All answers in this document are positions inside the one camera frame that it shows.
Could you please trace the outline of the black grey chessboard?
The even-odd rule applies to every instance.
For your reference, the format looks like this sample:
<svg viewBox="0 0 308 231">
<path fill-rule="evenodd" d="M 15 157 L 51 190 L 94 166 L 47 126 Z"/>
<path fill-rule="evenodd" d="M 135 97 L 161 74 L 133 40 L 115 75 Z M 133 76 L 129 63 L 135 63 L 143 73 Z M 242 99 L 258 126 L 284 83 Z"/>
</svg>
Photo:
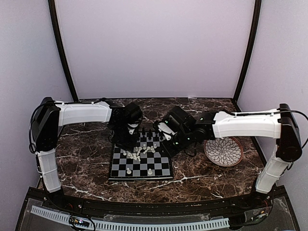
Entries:
<svg viewBox="0 0 308 231">
<path fill-rule="evenodd" d="M 171 159 L 161 152 L 160 143 L 165 140 L 163 133 L 140 132 L 133 152 L 113 145 L 109 167 L 109 180 L 172 180 L 174 177 Z"/>
</svg>

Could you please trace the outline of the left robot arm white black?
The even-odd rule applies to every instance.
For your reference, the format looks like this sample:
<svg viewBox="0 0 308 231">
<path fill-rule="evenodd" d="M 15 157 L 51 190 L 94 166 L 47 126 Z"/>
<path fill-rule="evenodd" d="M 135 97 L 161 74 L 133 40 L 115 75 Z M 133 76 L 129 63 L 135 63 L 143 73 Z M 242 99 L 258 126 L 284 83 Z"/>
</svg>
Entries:
<svg viewBox="0 0 308 231">
<path fill-rule="evenodd" d="M 106 123 L 111 131 L 110 142 L 129 149 L 137 142 L 137 131 L 143 113 L 138 105 L 129 103 L 120 106 L 101 98 L 88 102 L 62 102 L 46 97 L 34 110 L 29 122 L 29 150 L 35 154 L 38 172 L 43 179 L 49 202 L 58 210 L 68 206 L 68 199 L 60 192 L 55 152 L 58 130 L 66 125 L 100 122 Z"/>
</svg>

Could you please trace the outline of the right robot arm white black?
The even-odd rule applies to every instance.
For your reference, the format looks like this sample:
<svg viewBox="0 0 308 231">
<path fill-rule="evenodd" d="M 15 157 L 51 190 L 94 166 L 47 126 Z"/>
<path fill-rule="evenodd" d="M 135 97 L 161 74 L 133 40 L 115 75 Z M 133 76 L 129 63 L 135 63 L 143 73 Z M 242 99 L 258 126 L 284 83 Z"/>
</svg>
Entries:
<svg viewBox="0 0 308 231">
<path fill-rule="evenodd" d="M 267 137 L 276 140 L 276 148 L 256 179 L 255 190 L 246 197 L 250 209 L 264 201 L 283 172 L 302 155 L 295 110 L 281 103 L 279 108 L 259 112 L 203 111 L 196 119 L 179 106 L 175 106 L 153 128 L 165 136 L 161 147 L 174 157 L 193 143 L 226 137 Z"/>
</svg>

